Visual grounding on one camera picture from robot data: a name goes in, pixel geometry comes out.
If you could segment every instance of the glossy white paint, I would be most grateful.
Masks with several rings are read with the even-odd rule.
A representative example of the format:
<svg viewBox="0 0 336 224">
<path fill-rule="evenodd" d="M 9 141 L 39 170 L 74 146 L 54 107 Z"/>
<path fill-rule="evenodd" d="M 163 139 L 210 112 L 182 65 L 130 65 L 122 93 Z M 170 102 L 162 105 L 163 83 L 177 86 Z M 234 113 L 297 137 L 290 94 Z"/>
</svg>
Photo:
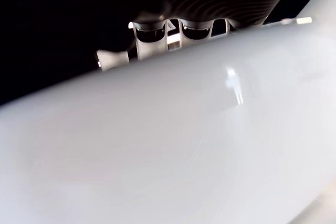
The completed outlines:
<svg viewBox="0 0 336 224">
<path fill-rule="evenodd" d="M 0 108 L 0 223 L 288 223 L 336 174 L 326 29 L 251 30 Z"/>
</svg>

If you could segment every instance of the white curved surface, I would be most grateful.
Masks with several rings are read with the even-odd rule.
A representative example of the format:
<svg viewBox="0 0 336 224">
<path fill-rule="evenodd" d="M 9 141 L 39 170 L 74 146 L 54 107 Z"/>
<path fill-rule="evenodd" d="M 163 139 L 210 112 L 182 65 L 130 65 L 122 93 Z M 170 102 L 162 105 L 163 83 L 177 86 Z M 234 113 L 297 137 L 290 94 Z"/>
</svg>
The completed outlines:
<svg viewBox="0 0 336 224">
<path fill-rule="evenodd" d="M 336 174 L 320 29 L 247 31 L 0 108 L 0 223 L 288 223 Z"/>
</svg>

